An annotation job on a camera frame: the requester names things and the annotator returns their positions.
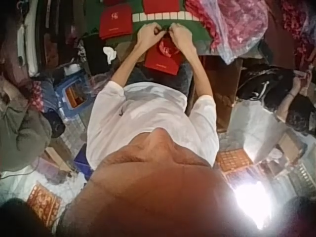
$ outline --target white t-shirt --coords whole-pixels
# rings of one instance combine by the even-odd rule
[[[213,165],[219,149],[214,99],[200,97],[189,117],[186,106],[184,94],[160,84],[139,82],[122,88],[110,81],[95,100],[88,126],[86,156],[91,168],[138,134],[157,127]]]

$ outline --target cable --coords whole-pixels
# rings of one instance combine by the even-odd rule
[[[38,159],[38,163],[37,163],[36,167],[31,172],[26,173],[26,174],[11,174],[11,175],[7,175],[7,176],[4,176],[3,178],[0,178],[0,180],[6,179],[6,178],[9,178],[9,177],[14,177],[14,176],[30,175],[39,167],[39,164],[40,164],[40,158]]]

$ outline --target hand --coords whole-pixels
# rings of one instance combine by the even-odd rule
[[[136,48],[145,53],[149,48],[154,46],[166,34],[161,30],[161,26],[157,22],[145,24],[137,33]]]
[[[196,53],[196,48],[192,42],[192,33],[188,28],[178,23],[172,23],[169,28],[169,34],[173,43],[188,58],[190,53]]]

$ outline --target red box lid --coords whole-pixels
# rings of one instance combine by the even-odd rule
[[[159,49],[159,43],[157,43],[148,50],[145,60],[145,67],[168,74],[177,75],[181,62],[181,53],[174,54],[172,57],[164,56]]]
[[[143,0],[146,14],[180,11],[179,0]]]
[[[124,0],[103,0],[104,5],[106,6],[113,6],[123,2]]]
[[[133,33],[132,8],[120,4],[104,8],[100,17],[99,36],[107,39]]]

